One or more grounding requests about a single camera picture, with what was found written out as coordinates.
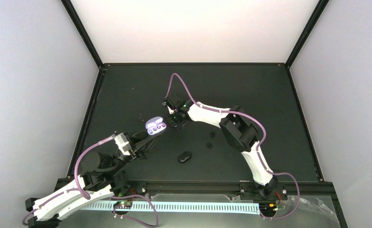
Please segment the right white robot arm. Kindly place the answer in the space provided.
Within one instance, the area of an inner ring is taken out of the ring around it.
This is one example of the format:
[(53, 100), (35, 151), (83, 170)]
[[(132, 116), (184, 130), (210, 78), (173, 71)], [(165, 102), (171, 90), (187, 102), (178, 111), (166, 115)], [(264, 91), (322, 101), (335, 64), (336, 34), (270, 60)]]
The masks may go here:
[(275, 191), (278, 179), (267, 164), (257, 138), (258, 124), (248, 118), (239, 106), (218, 108), (192, 100), (185, 101), (177, 95), (169, 95), (162, 105), (168, 109), (165, 116), (171, 127), (186, 122), (202, 122), (221, 129), (227, 143), (246, 160), (255, 181), (253, 193), (260, 199), (268, 199)]

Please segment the lavender earbud charging case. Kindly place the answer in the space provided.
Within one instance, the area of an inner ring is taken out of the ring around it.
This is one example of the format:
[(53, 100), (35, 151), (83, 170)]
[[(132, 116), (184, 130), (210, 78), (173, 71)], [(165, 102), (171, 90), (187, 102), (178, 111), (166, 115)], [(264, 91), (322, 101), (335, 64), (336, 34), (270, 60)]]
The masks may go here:
[(146, 128), (148, 134), (149, 135), (156, 135), (156, 134), (159, 134), (159, 133), (165, 131), (167, 127), (165, 129), (158, 129), (157, 128), (161, 123), (164, 123), (163, 117), (157, 116), (157, 117), (153, 117), (153, 118), (149, 119), (145, 124), (145, 128)]

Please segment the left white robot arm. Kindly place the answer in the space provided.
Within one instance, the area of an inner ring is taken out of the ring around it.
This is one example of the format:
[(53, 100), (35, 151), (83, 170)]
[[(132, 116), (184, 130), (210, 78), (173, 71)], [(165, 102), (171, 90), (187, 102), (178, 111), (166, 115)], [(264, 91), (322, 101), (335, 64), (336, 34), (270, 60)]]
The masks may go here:
[(56, 228), (74, 212), (105, 198), (125, 207), (134, 198), (145, 199), (130, 184), (124, 167), (144, 159), (160, 136), (154, 129), (147, 129), (113, 134), (93, 144), (78, 157), (72, 178), (46, 197), (26, 200), (28, 213), (22, 224), (28, 228)]

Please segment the black earbud charging case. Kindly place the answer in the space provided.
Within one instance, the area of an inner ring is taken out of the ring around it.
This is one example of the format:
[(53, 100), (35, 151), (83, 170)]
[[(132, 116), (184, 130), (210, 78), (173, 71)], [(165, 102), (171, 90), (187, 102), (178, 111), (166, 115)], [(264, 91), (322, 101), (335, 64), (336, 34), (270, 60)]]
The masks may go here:
[(177, 160), (179, 163), (185, 163), (191, 158), (192, 158), (192, 153), (189, 151), (185, 151), (178, 156)]

